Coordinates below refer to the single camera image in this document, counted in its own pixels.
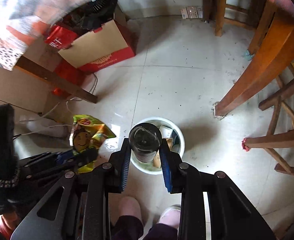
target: dark purple pants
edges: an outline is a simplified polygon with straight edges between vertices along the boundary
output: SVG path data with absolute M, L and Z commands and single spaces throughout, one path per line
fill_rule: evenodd
M 138 240 L 144 233 L 142 222 L 133 216 L 119 217 L 111 230 L 112 240 Z M 165 224 L 155 224 L 144 240 L 177 240 L 177 229 Z

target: green snack packaging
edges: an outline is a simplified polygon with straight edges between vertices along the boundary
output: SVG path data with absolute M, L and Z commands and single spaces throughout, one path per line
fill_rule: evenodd
M 74 115 L 74 124 L 69 138 L 73 147 L 73 154 L 95 147 L 97 150 L 106 139 L 115 138 L 116 135 L 99 119 L 86 114 Z M 94 161 L 78 169 L 78 173 L 90 172 L 95 168 Z

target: silver bolt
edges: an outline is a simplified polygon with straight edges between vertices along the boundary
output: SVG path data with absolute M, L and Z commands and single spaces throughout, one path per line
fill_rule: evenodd
M 188 163 L 180 163 L 180 164 L 179 164 L 179 167 L 180 167 L 181 169 L 185 170 L 185 169 L 188 169 L 189 165 L 188 165 Z
M 102 168 L 105 169 L 105 170 L 108 170 L 108 169 L 110 169 L 111 167 L 112 167 L 112 164 L 111 164 L 111 163 L 104 163 L 104 164 L 102 165 Z
M 74 176 L 74 172 L 73 171 L 67 171 L 66 173 L 65 173 L 65 177 L 67 178 L 67 179 L 70 179 L 70 178 L 72 178 Z
M 224 173 L 223 171 L 217 171 L 216 175 L 217 177 L 223 179 L 226 176 L 226 173 Z

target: foot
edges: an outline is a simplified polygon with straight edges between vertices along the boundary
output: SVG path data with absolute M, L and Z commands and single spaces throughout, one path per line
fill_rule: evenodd
M 137 199 L 129 196 L 123 197 L 119 202 L 118 208 L 119 216 L 134 216 L 142 221 L 140 205 Z
M 178 229 L 180 222 L 180 205 L 167 208 L 160 216 L 158 223 Z

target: black fan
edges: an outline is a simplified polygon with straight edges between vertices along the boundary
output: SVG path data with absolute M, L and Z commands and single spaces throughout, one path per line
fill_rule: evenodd
M 84 7 L 85 17 L 81 28 L 86 30 L 97 29 L 102 24 L 114 18 L 114 10 L 118 0 L 94 0 Z

